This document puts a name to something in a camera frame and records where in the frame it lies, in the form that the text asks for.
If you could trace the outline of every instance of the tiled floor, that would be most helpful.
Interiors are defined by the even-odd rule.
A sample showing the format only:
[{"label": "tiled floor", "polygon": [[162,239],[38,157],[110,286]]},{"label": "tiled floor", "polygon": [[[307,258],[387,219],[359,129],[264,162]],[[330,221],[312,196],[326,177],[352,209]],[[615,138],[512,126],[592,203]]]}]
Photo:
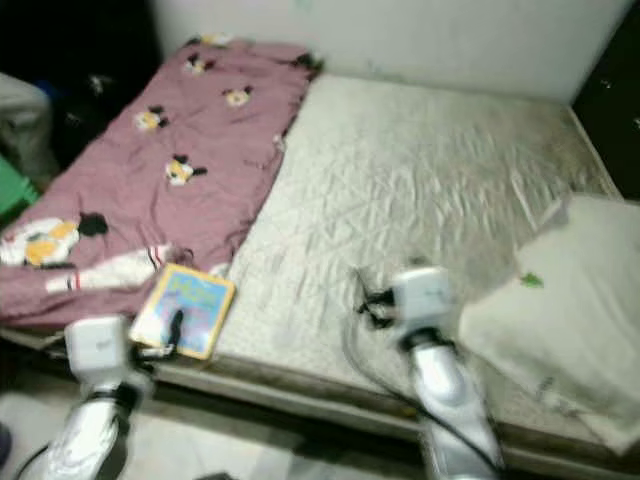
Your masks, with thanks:
[{"label": "tiled floor", "polygon": [[[19,465],[60,430],[77,399],[75,388],[70,381],[29,372],[0,394],[0,421],[14,436],[14,450],[0,479],[12,478]],[[130,440],[122,475],[127,480],[189,480],[221,471],[237,480],[424,479],[417,463],[314,441],[265,422],[161,401],[149,402],[136,415]],[[36,463],[29,473],[37,470]]]}]

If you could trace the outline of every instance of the white pillow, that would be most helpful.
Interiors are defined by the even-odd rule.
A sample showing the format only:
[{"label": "white pillow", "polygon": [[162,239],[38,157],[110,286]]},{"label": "white pillow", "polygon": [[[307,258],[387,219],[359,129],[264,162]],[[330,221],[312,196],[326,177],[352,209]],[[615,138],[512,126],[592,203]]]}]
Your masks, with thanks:
[{"label": "white pillow", "polygon": [[640,439],[640,206],[576,195],[516,257],[462,343],[622,454]]}]

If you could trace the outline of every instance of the fabric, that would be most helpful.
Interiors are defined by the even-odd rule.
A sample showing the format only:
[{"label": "fabric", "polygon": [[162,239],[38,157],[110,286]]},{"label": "fabric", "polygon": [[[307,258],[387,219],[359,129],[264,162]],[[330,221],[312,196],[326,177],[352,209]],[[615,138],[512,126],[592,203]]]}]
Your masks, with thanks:
[{"label": "fabric", "polygon": [[280,168],[311,77],[305,54],[239,40],[179,50],[3,232],[0,320],[135,313],[165,261],[228,264]]},{"label": "fabric", "polygon": [[618,453],[640,440],[639,246],[640,206],[560,202],[518,252],[516,278],[461,323],[472,351]]},{"label": "fabric", "polygon": [[[234,359],[229,375],[374,410],[386,399],[341,347],[361,299],[354,267],[375,289],[409,257],[424,257],[450,270],[461,302],[477,299],[508,278],[514,246],[533,237],[555,198],[607,183],[567,109],[545,102],[325,74],[286,141],[274,188],[231,265],[238,291],[214,368]],[[363,327],[359,348],[410,392],[390,336]],[[517,404],[495,411],[584,435],[558,415],[526,415]]]},{"label": "fabric", "polygon": [[20,172],[36,182],[58,172],[49,148],[52,111],[38,88],[0,73],[0,144]]}]

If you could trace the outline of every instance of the black cable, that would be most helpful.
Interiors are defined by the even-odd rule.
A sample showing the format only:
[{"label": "black cable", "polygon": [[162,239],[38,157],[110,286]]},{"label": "black cable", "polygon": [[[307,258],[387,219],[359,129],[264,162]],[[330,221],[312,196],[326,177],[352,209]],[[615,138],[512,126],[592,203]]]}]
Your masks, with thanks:
[{"label": "black cable", "polygon": [[27,471],[27,468],[29,468],[29,465],[31,465],[35,461],[36,458],[38,458],[40,455],[42,455],[44,452],[46,452],[47,448],[49,448],[49,444],[48,443],[44,447],[40,447],[40,450],[38,450],[33,455],[31,455],[27,459],[27,461],[22,464],[22,467],[20,467],[20,470],[18,470],[16,472],[16,474],[13,476],[13,480],[20,480],[20,477],[22,477],[24,472]]},{"label": "black cable", "polygon": [[442,427],[444,430],[449,432],[451,435],[456,437],[458,440],[464,443],[467,446],[467,448],[469,448],[473,453],[475,453],[478,456],[478,458],[480,458],[480,460],[482,460],[482,462],[486,464],[486,466],[489,467],[489,469],[496,476],[500,477],[501,475],[500,470],[494,464],[493,460],[491,460],[491,458],[485,452],[483,452],[477,445],[475,445],[471,440],[469,440],[463,434],[458,432],[453,426],[451,426],[445,420],[441,419],[440,417],[434,415],[429,410],[427,410],[426,407],[422,403],[420,403],[418,400],[414,398],[410,398],[404,393],[400,392],[394,386],[392,386],[389,382],[387,382],[384,378],[382,378],[381,376],[377,375],[376,373],[372,372],[371,370],[369,370],[367,367],[364,366],[365,365],[364,361],[362,361],[362,359],[358,356],[358,353],[357,353],[358,346],[356,342],[356,334],[358,331],[358,322],[352,321],[350,328],[349,328],[349,325],[347,325],[348,323],[349,323],[348,321],[345,322],[345,326],[342,329],[342,351],[345,357],[347,358],[347,361],[349,362],[349,364],[353,367],[353,369],[359,372],[362,376],[367,378],[369,381],[378,385],[380,388],[382,388],[385,392],[387,392],[392,397],[395,397],[396,399],[406,403],[410,407],[414,408],[421,415],[425,416],[427,419],[436,423],[437,425]]}]

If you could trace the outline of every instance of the book cover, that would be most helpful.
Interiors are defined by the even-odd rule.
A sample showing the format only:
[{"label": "book cover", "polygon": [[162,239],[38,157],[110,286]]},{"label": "book cover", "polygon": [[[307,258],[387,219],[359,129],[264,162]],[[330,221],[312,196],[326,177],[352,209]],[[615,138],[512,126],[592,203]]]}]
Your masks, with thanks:
[{"label": "book cover", "polygon": [[211,356],[229,310],[235,286],[223,278],[168,264],[131,328],[132,340],[164,346],[177,310],[184,313],[178,352],[197,359]]}]

